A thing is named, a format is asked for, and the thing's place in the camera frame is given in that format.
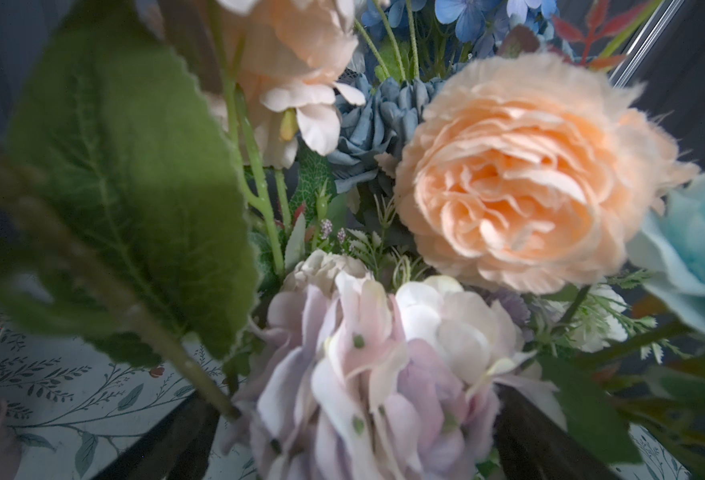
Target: peach peony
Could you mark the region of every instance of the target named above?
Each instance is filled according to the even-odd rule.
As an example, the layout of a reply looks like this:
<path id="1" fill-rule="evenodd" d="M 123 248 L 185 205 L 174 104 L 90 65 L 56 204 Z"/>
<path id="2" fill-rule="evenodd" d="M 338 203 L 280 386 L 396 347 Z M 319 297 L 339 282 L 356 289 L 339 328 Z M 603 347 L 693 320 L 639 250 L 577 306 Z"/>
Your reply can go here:
<path id="1" fill-rule="evenodd" d="M 534 293 L 617 271 L 658 192 L 693 171 L 629 108 L 639 92 L 554 54 L 454 75 L 397 167 L 397 211 L 425 261 Z"/>
<path id="2" fill-rule="evenodd" d="M 194 2 L 205 15 L 206 1 Z M 284 112 L 291 109 L 309 148 L 331 153 L 341 127 L 334 89 L 350 103 L 365 103 L 360 91 L 336 81 L 357 46 L 354 0 L 260 0 L 237 8 L 234 3 L 220 2 L 223 42 L 228 58 L 243 42 L 237 82 L 265 165 L 293 163 L 297 140 L 280 134 Z"/>

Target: blue rose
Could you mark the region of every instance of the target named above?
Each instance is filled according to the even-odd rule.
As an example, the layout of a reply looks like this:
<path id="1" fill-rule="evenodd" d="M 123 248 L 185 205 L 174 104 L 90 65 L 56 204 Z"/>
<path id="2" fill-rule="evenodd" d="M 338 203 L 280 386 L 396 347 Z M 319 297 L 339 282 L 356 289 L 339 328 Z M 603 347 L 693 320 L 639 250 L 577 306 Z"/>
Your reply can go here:
<path id="1" fill-rule="evenodd" d="M 628 243 L 629 260 L 654 273 L 644 285 L 688 326 L 705 334 L 705 174 L 669 193 Z"/>

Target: pale pink flower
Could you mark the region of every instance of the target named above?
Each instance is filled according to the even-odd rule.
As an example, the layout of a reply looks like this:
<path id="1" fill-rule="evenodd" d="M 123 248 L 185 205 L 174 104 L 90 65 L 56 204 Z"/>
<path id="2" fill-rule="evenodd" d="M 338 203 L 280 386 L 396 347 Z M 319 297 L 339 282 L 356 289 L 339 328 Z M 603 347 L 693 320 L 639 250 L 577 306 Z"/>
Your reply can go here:
<path id="1" fill-rule="evenodd" d="M 469 480 L 493 443 L 494 383 L 551 397 L 551 386 L 506 367 L 475 381 L 489 377 L 487 364 L 476 379 L 454 369 L 461 352 L 407 339 L 398 302 L 375 280 L 342 271 L 335 284 L 330 298 L 311 283 L 279 293 L 256 330 L 267 347 L 233 398 L 243 417 L 232 431 L 263 478 Z M 491 330 L 505 345 L 493 364 L 519 362 L 508 335 Z"/>
<path id="2" fill-rule="evenodd" d="M 194 1 L 205 15 L 206 1 Z M 335 90 L 351 104 L 365 103 L 362 92 L 337 82 L 357 46 L 354 0 L 220 4 L 228 58 L 234 58 L 239 44 L 243 47 L 237 82 L 246 95 L 265 164 L 288 168 L 293 163 L 296 139 L 280 131 L 290 109 L 309 148 L 331 153 L 341 128 Z"/>
<path id="3" fill-rule="evenodd" d="M 534 293 L 617 271 L 659 192 L 695 170 L 629 107 L 639 92 L 554 54 L 450 78 L 397 167 L 397 211 L 424 260 Z"/>

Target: green leaf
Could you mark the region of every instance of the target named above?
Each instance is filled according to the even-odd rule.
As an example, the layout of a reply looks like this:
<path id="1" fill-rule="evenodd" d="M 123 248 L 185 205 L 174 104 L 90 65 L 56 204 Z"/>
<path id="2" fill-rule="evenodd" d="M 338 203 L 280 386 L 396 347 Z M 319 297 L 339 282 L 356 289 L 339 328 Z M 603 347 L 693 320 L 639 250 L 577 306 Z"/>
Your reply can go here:
<path id="1" fill-rule="evenodd" d="M 300 142 L 296 161 L 300 163 L 300 181 L 296 185 L 296 191 L 289 201 L 289 206 L 292 212 L 296 212 L 302 204 L 307 205 L 305 218 L 309 224 L 316 217 L 315 200 L 323 184 L 326 184 L 326 193 L 332 197 L 336 196 L 336 184 L 326 157 L 310 150 L 304 142 Z"/>
<path id="2" fill-rule="evenodd" d="M 705 378 L 663 366 L 651 366 L 644 378 L 651 393 L 656 396 L 670 398 L 692 408 L 705 408 Z"/>
<path id="3" fill-rule="evenodd" d="M 163 362 L 160 355 L 142 342 L 136 333 L 115 333 L 105 338 L 85 337 L 96 350 L 107 354 L 118 363 L 129 363 L 132 366 L 152 368 Z"/>
<path id="4" fill-rule="evenodd" d="M 328 219 L 334 226 L 333 233 L 347 226 L 347 196 L 337 195 L 328 202 Z"/>
<path id="5" fill-rule="evenodd" d="M 89 432 L 83 432 L 80 448 L 75 452 L 75 470 L 78 471 L 81 478 L 86 475 L 91 463 L 94 462 L 94 453 L 97 451 L 98 443 L 99 437 Z"/>
<path id="6" fill-rule="evenodd" d="M 196 85 L 129 3 L 83 0 L 24 90 L 9 152 L 46 173 L 40 195 L 168 331 L 221 358 L 257 272 L 231 146 Z"/>
<path id="7" fill-rule="evenodd" d="M 139 399 L 139 395 L 142 392 L 142 389 L 144 388 L 144 384 L 140 383 L 139 385 L 135 386 L 133 389 L 131 389 L 130 392 L 128 392 L 128 395 L 126 395 L 122 400 L 120 400 L 117 404 L 117 409 L 118 412 L 122 412 L 123 410 L 127 410 L 128 408 L 131 408 L 131 406 L 136 403 L 136 400 Z"/>
<path id="8" fill-rule="evenodd" d="M 542 295 L 541 297 L 545 300 L 552 300 L 553 302 L 573 302 L 573 299 L 577 297 L 577 293 L 579 293 L 579 287 L 569 283 L 564 286 L 560 292 Z"/>
<path id="9" fill-rule="evenodd" d="M 305 222 L 305 215 L 300 214 L 299 218 L 296 219 L 296 225 L 294 225 L 294 230 L 291 232 L 289 238 L 289 243 L 286 244 L 286 270 L 291 271 L 294 269 L 296 264 L 304 258 L 305 253 L 305 232 L 307 224 Z"/>
<path id="10" fill-rule="evenodd" d="M 252 231 L 249 233 L 251 244 L 258 250 L 256 255 L 256 268 L 260 273 L 259 291 L 271 291 L 276 286 L 280 287 L 280 280 L 275 274 L 275 267 L 272 263 L 272 247 L 267 235 Z"/>
<path id="11" fill-rule="evenodd" d="M 48 448 L 52 452 L 57 451 L 57 449 L 51 445 L 51 442 L 49 440 L 46 440 L 40 435 L 34 435 L 32 433 L 22 433 L 20 435 L 17 435 L 17 440 L 19 440 L 21 444 L 24 444 L 26 446 Z"/>
<path id="12" fill-rule="evenodd" d="M 555 395 L 566 415 L 569 435 L 603 463 L 643 461 L 629 437 L 629 426 L 587 373 L 554 357 L 537 359 L 543 368 L 543 379 L 559 389 Z"/>

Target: flower stem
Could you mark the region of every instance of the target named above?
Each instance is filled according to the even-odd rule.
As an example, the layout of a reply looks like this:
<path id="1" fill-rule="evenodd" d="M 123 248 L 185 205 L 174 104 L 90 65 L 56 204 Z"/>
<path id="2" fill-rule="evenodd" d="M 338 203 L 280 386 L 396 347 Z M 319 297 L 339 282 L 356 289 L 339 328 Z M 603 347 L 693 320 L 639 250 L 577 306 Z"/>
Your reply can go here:
<path id="1" fill-rule="evenodd" d="M 405 0 L 405 6 L 408 10 L 408 30 L 411 31 L 411 57 L 414 58 L 414 78 L 419 78 L 419 53 L 416 46 L 416 25 L 414 24 L 414 8 L 411 6 L 411 0 Z"/>
<path id="2" fill-rule="evenodd" d="M 682 324 L 680 320 L 675 319 L 672 322 L 655 328 L 654 330 L 636 335 L 626 342 L 617 343 L 614 346 L 610 346 L 607 349 L 603 349 L 595 353 L 588 353 L 587 355 L 579 356 L 574 360 L 574 362 L 584 369 L 592 370 L 603 365 L 609 360 L 614 360 L 621 356 L 625 356 L 627 353 L 634 352 L 640 347 L 646 346 L 650 343 L 669 339 L 690 331 L 690 328 Z"/>
<path id="3" fill-rule="evenodd" d="M 280 202 L 280 220 L 283 222 L 283 228 L 286 230 L 286 236 L 291 236 L 291 221 L 293 212 L 289 206 L 289 195 L 286 191 L 286 176 L 281 168 L 275 168 L 275 185 L 278 187 L 278 201 Z"/>
<path id="4" fill-rule="evenodd" d="M 406 76 L 405 68 L 403 68 L 403 58 L 400 55 L 400 48 L 397 46 L 397 39 L 395 39 L 395 33 L 393 33 L 392 27 L 390 26 L 390 21 L 389 19 L 387 19 L 385 11 L 381 9 L 381 5 L 379 5 L 379 2 L 374 0 L 374 5 L 376 5 L 376 9 L 379 11 L 379 16 L 381 16 L 381 23 L 385 24 L 387 36 L 390 38 L 390 42 L 392 42 L 393 50 L 395 50 L 395 60 L 397 61 L 397 67 L 400 68 L 401 77 L 403 80 L 405 80 Z"/>
<path id="5" fill-rule="evenodd" d="M 107 307 L 126 330 L 139 337 L 169 360 L 174 368 L 197 389 L 200 395 L 223 416 L 237 416 L 230 399 L 190 358 L 181 343 L 165 330 L 152 312 L 140 302 L 134 290 L 119 280 L 94 252 L 83 244 L 57 214 L 41 199 L 29 193 L 25 182 L 0 154 L 0 207 L 10 213 L 19 225 L 81 279 L 89 291 Z"/>
<path id="6" fill-rule="evenodd" d="M 365 27 L 363 26 L 363 24 L 360 23 L 359 20 L 357 20 L 357 18 L 355 19 L 355 28 L 357 28 L 357 33 L 359 33 L 363 37 L 365 42 L 368 44 L 368 47 L 371 49 L 371 52 L 373 52 L 374 56 L 376 57 L 376 61 L 379 62 L 379 65 L 381 66 L 382 73 L 384 73 L 385 76 L 389 78 L 391 75 L 390 71 L 387 70 L 385 60 L 381 57 L 381 54 L 377 50 L 376 45 L 374 45 L 374 41 L 371 40 L 371 36 L 368 35 L 368 32 L 365 30 Z"/>
<path id="7" fill-rule="evenodd" d="M 577 310 L 579 309 L 579 306 L 584 302 L 584 299 L 587 298 L 587 294 L 589 293 L 589 289 L 592 287 L 592 285 L 586 285 L 583 286 L 579 292 L 577 292 L 577 295 L 573 298 L 573 302 L 568 306 L 568 310 L 563 314 L 563 316 L 560 317 L 560 320 L 557 322 L 559 326 L 567 326 L 568 323 L 573 319 L 573 316 L 576 315 Z"/>
<path id="8" fill-rule="evenodd" d="M 282 278 L 286 273 L 286 266 L 283 264 L 283 253 L 280 247 L 280 238 L 278 237 L 278 227 L 275 225 L 275 213 L 272 211 L 270 191 L 267 189 L 267 177 L 262 167 L 262 153 L 259 150 L 259 145 L 256 143 L 256 137 L 254 137 L 254 131 L 248 117 L 246 98 L 240 87 L 236 89 L 235 104 L 240 121 L 240 129 L 246 141 L 246 152 L 249 155 L 251 172 L 253 173 L 254 183 L 256 184 L 256 193 L 259 195 L 260 200 L 260 204 L 255 206 L 264 217 L 267 237 L 270 238 L 270 246 L 272 248 L 272 261 L 275 264 L 275 273 L 279 278 Z"/>
<path id="9" fill-rule="evenodd" d="M 659 4 L 661 4 L 664 0 L 652 0 L 651 2 L 648 3 L 648 6 L 645 7 L 645 9 L 635 18 L 635 20 L 629 24 L 627 28 L 622 30 L 619 34 L 616 35 L 616 37 L 611 40 L 611 42 L 608 42 L 606 45 L 606 48 L 603 49 L 603 51 L 597 56 L 598 58 L 607 58 L 613 55 L 616 50 L 619 49 L 619 47 L 622 46 L 626 42 L 626 40 L 635 33 L 635 30 L 637 30 L 640 25 L 646 23 L 649 18 L 651 18 L 651 15 L 656 11 L 656 9 L 659 7 Z"/>
<path id="10" fill-rule="evenodd" d="M 230 123 L 229 134 L 231 145 L 232 158 L 237 163 L 238 178 L 243 195 L 248 200 L 248 203 L 256 208 L 264 218 L 267 236 L 270 238 L 270 248 L 272 250 L 272 260 L 275 264 L 275 273 L 282 276 L 285 273 L 283 265 L 283 253 L 280 247 L 280 239 L 278 237 L 277 226 L 275 225 L 275 213 L 272 211 L 272 202 L 270 201 L 270 192 L 267 190 L 267 179 L 262 167 L 262 154 L 259 151 L 259 146 L 256 144 L 253 129 L 248 119 L 246 111 L 246 101 L 242 97 L 242 91 L 238 91 L 235 76 L 232 73 L 232 68 L 227 62 L 227 53 L 224 51 L 224 40 L 222 37 L 222 25 L 219 17 L 219 4 L 216 0 L 208 1 L 208 18 L 210 22 L 211 34 L 213 36 L 214 46 L 217 56 L 219 57 L 220 69 L 222 72 L 222 82 L 224 91 L 224 101 L 227 104 L 227 120 Z M 237 52 L 234 60 L 240 62 L 240 56 L 244 49 L 244 42 L 241 41 L 237 45 Z M 246 173 L 244 171 L 244 162 L 240 152 L 240 137 L 238 133 L 242 130 L 244 140 L 246 141 L 246 152 L 249 155 L 249 163 L 251 172 L 253 173 L 254 183 L 256 184 L 256 193 L 254 195 L 251 187 L 246 182 Z"/>

